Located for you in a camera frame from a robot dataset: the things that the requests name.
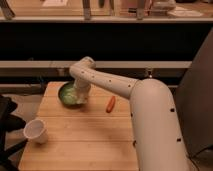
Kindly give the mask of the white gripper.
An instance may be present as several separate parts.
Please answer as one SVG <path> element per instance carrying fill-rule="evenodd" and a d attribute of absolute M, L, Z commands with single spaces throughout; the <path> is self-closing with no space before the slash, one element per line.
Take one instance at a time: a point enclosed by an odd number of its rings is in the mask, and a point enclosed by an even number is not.
<path fill-rule="evenodd" d="M 88 97 L 89 91 L 91 89 L 91 84 L 81 79 L 76 79 L 74 81 L 74 88 L 77 93 L 77 96 L 82 94 Z"/>

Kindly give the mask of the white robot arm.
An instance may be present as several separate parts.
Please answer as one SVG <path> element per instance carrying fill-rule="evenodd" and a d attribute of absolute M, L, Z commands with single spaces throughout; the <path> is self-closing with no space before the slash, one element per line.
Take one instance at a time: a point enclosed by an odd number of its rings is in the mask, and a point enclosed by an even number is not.
<path fill-rule="evenodd" d="M 79 93 L 94 84 L 129 100 L 140 171 L 191 171 L 173 95 L 165 83 L 97 71 L 90 57 L 72 64 L 69 73 Z"/>

